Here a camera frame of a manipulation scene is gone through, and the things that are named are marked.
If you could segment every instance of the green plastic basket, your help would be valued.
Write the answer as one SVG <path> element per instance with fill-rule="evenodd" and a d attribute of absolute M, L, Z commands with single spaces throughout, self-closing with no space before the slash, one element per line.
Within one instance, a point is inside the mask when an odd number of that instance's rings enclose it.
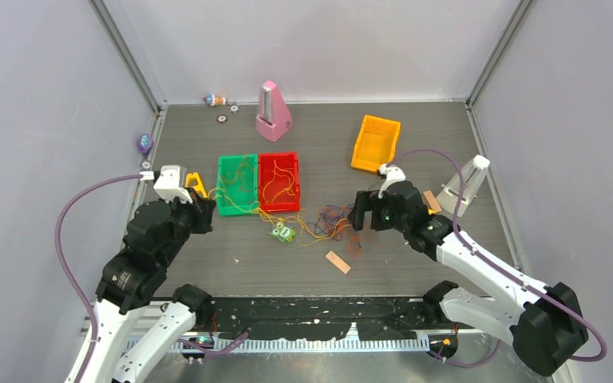
<path fill-rule="evenodd" d="M 219 215 L 251 214 L 259 206 L 257 166 L 256 154 L 219 157 L 216 190 Z"/>

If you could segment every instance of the yellow plastic bin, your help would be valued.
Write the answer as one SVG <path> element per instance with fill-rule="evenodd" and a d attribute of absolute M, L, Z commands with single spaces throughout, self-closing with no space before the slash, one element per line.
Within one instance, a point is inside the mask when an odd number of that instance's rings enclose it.
<path fill-rule="evenodd" d="M 351 167 L 376 172 L 379 165 L 389 163 L 396 156 L 400 134 L 401 123 L 398 121 L 367 115 L 363 117 Z"/>

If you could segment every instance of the red plastic basket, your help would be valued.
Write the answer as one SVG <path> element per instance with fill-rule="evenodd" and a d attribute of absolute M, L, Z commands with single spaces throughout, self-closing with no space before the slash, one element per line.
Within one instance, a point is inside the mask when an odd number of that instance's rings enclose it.
<path fill-rule="evenodd" d="M 259 208 L 266 212 L 299 211 L 297 153 L 259 154 Z"/>

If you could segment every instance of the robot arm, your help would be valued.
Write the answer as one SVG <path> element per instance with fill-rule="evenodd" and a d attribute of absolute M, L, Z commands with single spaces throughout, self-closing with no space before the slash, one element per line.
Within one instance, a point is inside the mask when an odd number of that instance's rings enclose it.
<path fill-rule="evenodd" d="M 531 278 L 478 245 L 469 235 L 442 215 L 429 214 L 420 192 L 396 166 L 383 164 L 378 174 L 385 179 L 379 191 L 359 191 L 351 213 L 352 227 L 361 230 L 365 213 L 372 212 L 375 231 L 395 229 L 415 251 L 459 271 L 493 298 L 469 293 L 444 281 L 424 296 L 452 322 L 461 322 L 512 345 L 520 359 L 537 373 L 550 376 L 588 340 L 588 332 L 569 315 L 540 299 L 524 287 L 535 287 L 581 315 L 577 297 L 569 287 L 554 287 Z M 471 244 L 467 248 L 459 238 Z M 492 268 L 480 256 L 523 281 L 522 285 Z"/>
<path fill-rule="evenodd" d="M 170 319 L 181 318 L 182 321 L 171 323 L 162 318 L 159 324 L 149 331 L 140 345 L 131 352 L 131 356 L 121 358 L 125 344 L 137 320 L 151 302 L 156 290 L 166 279 L 166 270 L 172 264 L 180 249 L 191 234 L 205 234 L 212 231 L 212 213 L 216 202 L 199 197 L 195 192 L 184 187 L 187 170 L 177 165 L 163 166 L 160 172 L 142 172 L 142 180 L 154 180 L 154 190 L 159 200 L 143 203 L 135 211 L 127 226 L 123 238 L 124 248 L 114 256 L 102 270 L 102 277 L 96 289 L 95 305 L 99 328 L 97 340 L 86 336 L 81 352 L 65 381 L 77 381 L 86 351 L 95 342 L 93 355 L 86 366 L 81 381 L 112 381 L 115 373 L 119 378 L 130 376 L 146 378 L 151 368 L 163 357 L 167 347 L 176 333 L 177 339 L 183 332 L 193 327 L 193 322 L 207 320 L 212 312 L 208 306 L 210 297 L 202 290 L 185 285 L 176 292 Z M 117 369 L 119 359 L 134 369 L 124 367 Z"/>

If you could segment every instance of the white cable clip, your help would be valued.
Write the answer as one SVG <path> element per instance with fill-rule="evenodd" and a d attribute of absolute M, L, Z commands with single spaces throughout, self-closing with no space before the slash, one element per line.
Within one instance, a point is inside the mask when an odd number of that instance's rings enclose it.
<path fill-rule="evenodd" d="M 140 181 L 153 181 L 154 180 L 154 172 L 140 172 L 140 174 L 142 175 L 142 178 L 140 178 Z"/>

